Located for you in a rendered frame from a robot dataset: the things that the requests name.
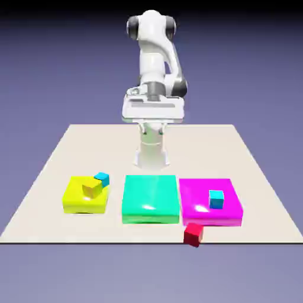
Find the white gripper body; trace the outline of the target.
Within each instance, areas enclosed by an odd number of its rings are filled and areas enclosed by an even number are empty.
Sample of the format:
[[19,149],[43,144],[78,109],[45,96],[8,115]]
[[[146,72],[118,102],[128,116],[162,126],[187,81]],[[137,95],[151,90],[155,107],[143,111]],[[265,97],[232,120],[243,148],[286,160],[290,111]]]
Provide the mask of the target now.
[[147,95],[125,95],[122,118],[131,123],[179,123],[185,116],[185,101],[180,97],[159,96],[159,101],[149,101]]

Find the small cyan cube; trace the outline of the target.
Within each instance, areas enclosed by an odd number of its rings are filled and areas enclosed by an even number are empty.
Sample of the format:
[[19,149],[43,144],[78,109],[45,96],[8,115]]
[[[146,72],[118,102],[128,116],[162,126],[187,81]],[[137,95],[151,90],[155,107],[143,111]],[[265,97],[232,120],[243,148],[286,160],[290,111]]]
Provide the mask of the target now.
[[211,209],[223,209],[224,192],[222,190],[209,190],[209,207]]
[[98,172],[95,176],[95,179],[100,180],[103,187],[106,187],[109,185],[109,174],[104,172]]

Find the small yellow cube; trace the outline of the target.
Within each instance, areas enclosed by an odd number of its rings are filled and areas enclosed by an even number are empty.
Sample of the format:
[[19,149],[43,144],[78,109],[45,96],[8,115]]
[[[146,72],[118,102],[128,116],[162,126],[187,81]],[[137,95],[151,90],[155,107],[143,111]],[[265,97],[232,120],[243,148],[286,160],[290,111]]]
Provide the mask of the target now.
[[94,177],[85,177],[81,184],[83,194],[88,198],[96,198],[102,192],[102,181]]

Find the small red cube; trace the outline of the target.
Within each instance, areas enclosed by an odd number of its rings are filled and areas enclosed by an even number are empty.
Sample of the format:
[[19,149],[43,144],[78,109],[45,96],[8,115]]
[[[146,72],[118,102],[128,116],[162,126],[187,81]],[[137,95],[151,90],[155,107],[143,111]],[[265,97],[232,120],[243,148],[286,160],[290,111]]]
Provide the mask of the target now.
[[202,240],[204,227],[200,224],[189,223],[183,234],[183,243],[198,247]]

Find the large green box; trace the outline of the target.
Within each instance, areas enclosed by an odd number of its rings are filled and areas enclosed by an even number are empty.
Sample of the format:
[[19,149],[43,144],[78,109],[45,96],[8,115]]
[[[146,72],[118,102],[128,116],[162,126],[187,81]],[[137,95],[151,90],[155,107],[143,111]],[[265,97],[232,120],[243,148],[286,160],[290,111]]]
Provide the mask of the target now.
[[124,224],[179,223],[176,176],[127,175],[121,212]]

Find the large magenta box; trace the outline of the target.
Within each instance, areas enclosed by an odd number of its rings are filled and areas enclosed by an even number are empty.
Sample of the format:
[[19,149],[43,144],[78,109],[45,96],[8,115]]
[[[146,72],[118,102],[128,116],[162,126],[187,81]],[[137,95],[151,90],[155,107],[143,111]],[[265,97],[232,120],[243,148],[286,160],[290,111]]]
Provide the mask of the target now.
[[[238,227],[242,223],[243,208],[230,179],[179,180],[182,221],[203,226]],[[222,191],[221,209],[209,205],[210,191]]]

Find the large yellow box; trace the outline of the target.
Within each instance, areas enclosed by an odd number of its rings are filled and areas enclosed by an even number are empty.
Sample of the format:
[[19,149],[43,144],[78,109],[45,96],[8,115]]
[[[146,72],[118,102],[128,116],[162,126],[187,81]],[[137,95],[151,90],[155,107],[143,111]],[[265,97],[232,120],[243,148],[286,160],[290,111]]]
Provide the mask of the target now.
[[72,176],[62,198],[64,213],[68,214],[103,214],[109,196],[109,185],[102,187],[96,198],[84,196],[82,180],[87,176]]

